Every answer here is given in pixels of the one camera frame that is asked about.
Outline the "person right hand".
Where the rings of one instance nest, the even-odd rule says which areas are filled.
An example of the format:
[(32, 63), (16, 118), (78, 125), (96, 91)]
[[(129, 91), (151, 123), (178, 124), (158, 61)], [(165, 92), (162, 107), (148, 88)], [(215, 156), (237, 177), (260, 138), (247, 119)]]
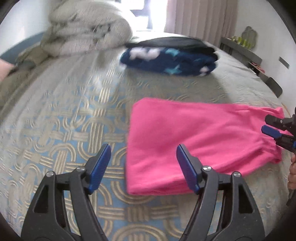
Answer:
[(295, 160), (295, 154), (292, 155), (291, 158), (291, 165), (290, 165), (290, 173), (288, 175), (288, 183), (287, 187), (291, 190), (296, 190), (296, 160)]

